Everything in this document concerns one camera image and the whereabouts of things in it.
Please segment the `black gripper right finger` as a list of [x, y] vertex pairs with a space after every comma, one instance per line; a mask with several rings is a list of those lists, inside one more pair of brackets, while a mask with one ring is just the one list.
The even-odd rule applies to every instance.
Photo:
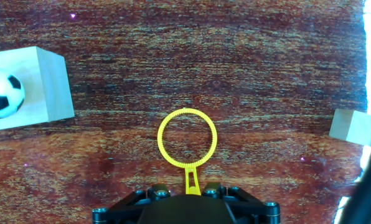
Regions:
[[202, 195], [223, 202], [226, 213], [235, 219], [235, 223], [281, 223], [279, 203], [262, 202], [237, 186], [224, 187], [220, 182], [209, 182], [203, 189]]

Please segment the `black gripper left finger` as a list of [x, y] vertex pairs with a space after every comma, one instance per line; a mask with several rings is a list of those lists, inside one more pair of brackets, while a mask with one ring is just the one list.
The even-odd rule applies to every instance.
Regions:
[[171, 196], [164, 184], [154, 184], [147, 190], [136, 190], [111, 207], [94, 208], [93, 224], [120, 223], [139, 218], [143, 210], [154, 201]]

